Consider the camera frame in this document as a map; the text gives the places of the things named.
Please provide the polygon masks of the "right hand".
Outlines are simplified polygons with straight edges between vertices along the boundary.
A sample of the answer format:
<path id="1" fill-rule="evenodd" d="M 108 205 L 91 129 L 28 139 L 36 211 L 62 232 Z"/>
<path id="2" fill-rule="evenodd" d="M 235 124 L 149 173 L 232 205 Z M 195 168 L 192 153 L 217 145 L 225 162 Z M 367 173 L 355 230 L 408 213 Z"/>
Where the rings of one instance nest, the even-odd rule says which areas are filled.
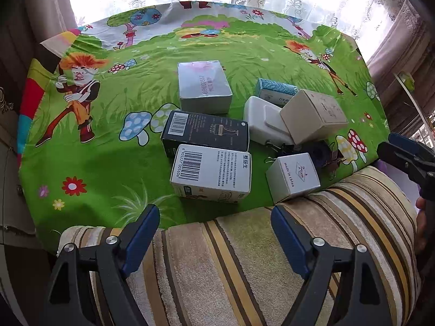
<path id="1" fill-rule="evenodd" d="M 416 201 L 416 207 L 419 210 L 417 214 L 417 232 L 415 238 L 415 251 L 416 254 L 420 253 L 425 249 L 427 239 L 425 237 L 425 231 L 427 226 L 427 217 L 426 217 L 426 201 L 421 196 Z"/>

